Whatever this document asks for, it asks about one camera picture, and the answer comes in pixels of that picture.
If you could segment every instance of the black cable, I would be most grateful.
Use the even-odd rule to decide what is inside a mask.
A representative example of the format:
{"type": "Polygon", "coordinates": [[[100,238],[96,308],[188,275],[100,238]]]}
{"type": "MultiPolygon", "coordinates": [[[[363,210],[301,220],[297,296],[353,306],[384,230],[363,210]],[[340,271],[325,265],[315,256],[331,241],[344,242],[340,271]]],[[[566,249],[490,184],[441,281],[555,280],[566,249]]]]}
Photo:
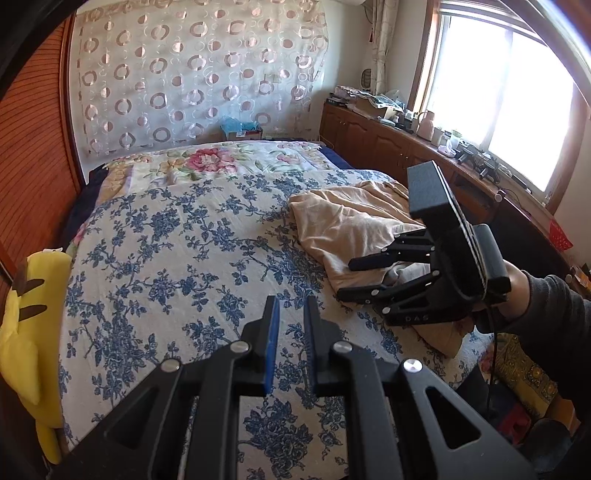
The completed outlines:
{"type": "Polygon", "coordinates": [[[496,338],[496,326],[495,322],[492,319],[492,311],[490,305],[486,305],[486,313],[488,314],[488,323],[491,327],[492,334],[494,335],[494,347],[492,352],[492,366],[491,366],[491,379],[488,382],[488,395],[486,396],[486,421],[491,421],[491,389],[492,384],[495,378],[495,368],[496,368],[496,349],[498,346],[497,338],[496,338]]]}

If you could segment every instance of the gray sleeve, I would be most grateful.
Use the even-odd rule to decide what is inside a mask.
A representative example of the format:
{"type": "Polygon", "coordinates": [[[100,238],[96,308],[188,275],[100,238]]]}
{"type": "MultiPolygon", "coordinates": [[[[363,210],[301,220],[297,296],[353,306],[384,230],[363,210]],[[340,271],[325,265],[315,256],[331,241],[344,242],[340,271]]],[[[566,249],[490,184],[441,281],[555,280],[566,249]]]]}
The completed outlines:
{"type": "Polygon", "coordinates": [[[527,277],[527,311],[511,322],[498,322],[498,329],[519,337],[524,352],[558,383],[562,397],[572,400],[578,418],[585,418],[591,394],[591,302],[555,275],[527,277]]]}

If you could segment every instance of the hand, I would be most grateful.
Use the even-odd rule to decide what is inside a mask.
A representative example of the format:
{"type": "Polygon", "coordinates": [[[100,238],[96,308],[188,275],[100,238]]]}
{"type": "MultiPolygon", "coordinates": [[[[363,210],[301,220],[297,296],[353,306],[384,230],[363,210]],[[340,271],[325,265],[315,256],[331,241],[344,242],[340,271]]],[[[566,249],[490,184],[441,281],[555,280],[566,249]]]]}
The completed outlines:
{"type": "MultiPolygon", "coordinates": [[[[519,268],[514,264],[504,260],[511,280],[511,291],[507,294],[507,301],[494,305],[498,308],[499,312],[507,320],[513,320],[521,317],[527,307],[530,305],[530,282],[519,268]]],[[[474,312],[483,310],[485,305],[478,303],[474,305],[474,312]]]]}

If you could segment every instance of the yellow plush toy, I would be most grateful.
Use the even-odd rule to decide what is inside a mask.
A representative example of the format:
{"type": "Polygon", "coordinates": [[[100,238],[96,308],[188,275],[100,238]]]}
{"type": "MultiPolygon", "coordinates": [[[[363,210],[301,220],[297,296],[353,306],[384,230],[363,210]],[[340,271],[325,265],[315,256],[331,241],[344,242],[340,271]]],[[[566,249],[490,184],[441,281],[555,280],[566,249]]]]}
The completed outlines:
{"type": "Polygon", "coordinates": [[[54,429],[63,427],[58,382],[61,317],[72,258],[30,255],[8,293],[0,326],[0,374],[35,418],[47,460],[59,463],[54,429]]]}

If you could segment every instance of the blue floral pattern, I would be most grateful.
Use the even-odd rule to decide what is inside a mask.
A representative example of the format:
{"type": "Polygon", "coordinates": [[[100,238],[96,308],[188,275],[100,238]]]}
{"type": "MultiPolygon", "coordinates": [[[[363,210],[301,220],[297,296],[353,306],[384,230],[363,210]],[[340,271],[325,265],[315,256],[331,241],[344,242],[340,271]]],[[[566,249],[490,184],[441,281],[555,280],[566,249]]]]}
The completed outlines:
{"type": "Polygon", "coordinates": [[[374,171],[289,171],[199,180],[115,197],[88,221],[67,291],[60,345],[60,394],[73,447],[159,362],[209,357],[281,301],[272,393],[244,398],[239,477],[340,479],[346,475],[345,408],[309,383],[303,305],[376,357],[422,359],[452,387],[489,338],[467,336],[445,358],[414,329],[387,326],[369,307],[340,304],[324,268],[297,241],[289,196],[361,180],[374,171]]]}

